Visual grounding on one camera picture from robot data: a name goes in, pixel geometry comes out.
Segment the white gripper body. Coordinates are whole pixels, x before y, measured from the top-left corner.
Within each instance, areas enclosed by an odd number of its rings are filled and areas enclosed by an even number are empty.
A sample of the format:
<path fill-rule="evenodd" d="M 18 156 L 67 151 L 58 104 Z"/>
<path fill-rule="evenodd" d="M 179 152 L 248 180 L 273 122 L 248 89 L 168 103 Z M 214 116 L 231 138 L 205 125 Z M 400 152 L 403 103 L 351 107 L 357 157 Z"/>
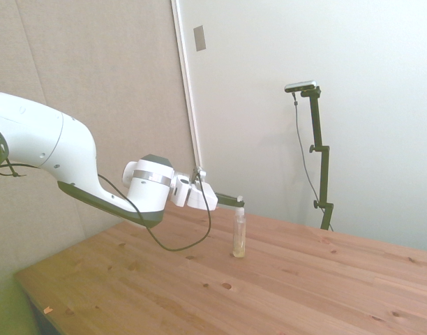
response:
<path fill-rule="evenodd" d="M 178 207 L 185 205 L 194 209 L 213 211 L 218 198 L 212 187 L 205 181 L 191 182 L 184 174 L 176 173 L 170 186 L 170 200 Z"/>

